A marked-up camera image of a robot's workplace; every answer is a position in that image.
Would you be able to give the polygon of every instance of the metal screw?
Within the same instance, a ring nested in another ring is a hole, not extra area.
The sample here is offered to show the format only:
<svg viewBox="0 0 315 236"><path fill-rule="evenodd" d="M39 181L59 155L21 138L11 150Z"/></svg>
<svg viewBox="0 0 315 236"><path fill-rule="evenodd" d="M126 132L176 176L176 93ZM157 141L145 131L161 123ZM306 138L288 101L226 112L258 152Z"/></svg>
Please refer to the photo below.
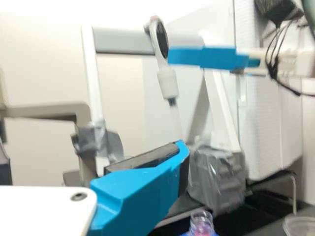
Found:
<svg viewBox="0 0 315 236"><path fill-rule="evenodd" d="M85 199L88 195L86 193L76 193L72 195L71 200L74 202L82 201Z"/></svg>

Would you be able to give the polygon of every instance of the black countertop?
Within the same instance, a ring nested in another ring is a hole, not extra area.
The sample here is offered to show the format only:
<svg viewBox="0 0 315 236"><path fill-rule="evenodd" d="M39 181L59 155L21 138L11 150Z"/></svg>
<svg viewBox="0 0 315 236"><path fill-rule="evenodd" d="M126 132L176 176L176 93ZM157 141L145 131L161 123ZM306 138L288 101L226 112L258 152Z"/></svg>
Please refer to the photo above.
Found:
<svg viewBox="0 0 315 236"><path fill-rule="evenodd" d="M309 208L301 210L297 213L297 215L315 217L315 207L311 206ZM246 236L285 236L286 234L283 230L283 222L284 218L261 229L258 229L250 234L247 234Z"/></svg>

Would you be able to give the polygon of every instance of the blue plastic part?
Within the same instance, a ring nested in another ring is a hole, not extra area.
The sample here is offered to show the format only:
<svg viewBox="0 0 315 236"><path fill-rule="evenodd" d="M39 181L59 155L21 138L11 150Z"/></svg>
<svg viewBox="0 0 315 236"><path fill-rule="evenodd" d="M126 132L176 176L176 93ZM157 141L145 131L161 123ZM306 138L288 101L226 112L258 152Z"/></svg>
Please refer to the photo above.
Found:
<svg viewBox="0 0 315 236"><path fill-rule="evenodd" d="M189 156L183 141L179 153L152 168L112 172L91 181L97 209L89 236L145 236L178 198L180 165Z"/></svg>
<svg viewBox="0 0 315 236"><path fill-rule="evenodd" d="M172 47L168 52L168 63L231 71L257 67L260 60L237 54L236 48Z"/></svg>

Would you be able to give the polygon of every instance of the pink liquid vial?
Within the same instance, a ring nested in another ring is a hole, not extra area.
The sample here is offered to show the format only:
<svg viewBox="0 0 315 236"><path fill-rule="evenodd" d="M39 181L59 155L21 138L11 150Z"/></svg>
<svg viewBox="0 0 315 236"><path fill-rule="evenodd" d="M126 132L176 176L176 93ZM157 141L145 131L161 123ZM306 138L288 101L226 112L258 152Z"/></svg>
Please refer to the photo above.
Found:
<svg viewBox="0 0 315 236"><path fill-rule="evenodd" d="M212 215L203 210L191 214L190 236L214 236L214 226Z"/></svg>

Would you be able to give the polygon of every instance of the white wall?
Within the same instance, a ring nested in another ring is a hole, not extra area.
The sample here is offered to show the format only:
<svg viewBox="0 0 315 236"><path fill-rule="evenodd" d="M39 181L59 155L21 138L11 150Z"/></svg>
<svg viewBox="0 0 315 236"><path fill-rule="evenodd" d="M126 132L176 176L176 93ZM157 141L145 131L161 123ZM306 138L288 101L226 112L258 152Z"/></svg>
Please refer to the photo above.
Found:
<svg viewBox="0 0 315 236"><path fill-rule="evenodd" d="M79 25L2 13L0 35L8 104L88 102ZM141 59L98 63L107 127L120 133L126 155L138 154L145 147ZM78 169L72 123L8 118L6 128L14 184L61 185L64 171Z"/></svg>

